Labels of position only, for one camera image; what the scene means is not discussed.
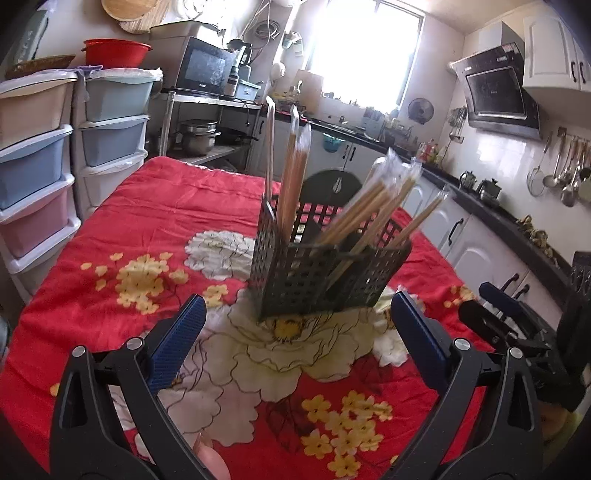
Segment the left hand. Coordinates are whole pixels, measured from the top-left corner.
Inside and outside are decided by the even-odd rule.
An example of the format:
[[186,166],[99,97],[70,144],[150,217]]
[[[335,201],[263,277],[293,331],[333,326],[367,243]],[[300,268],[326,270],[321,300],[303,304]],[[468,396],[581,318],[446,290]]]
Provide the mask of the left hand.
[[211,439],[204,432],[197,434],[193,444],[193,453],[217,480],[229,480],[228,465],[224,462],[212,445]]

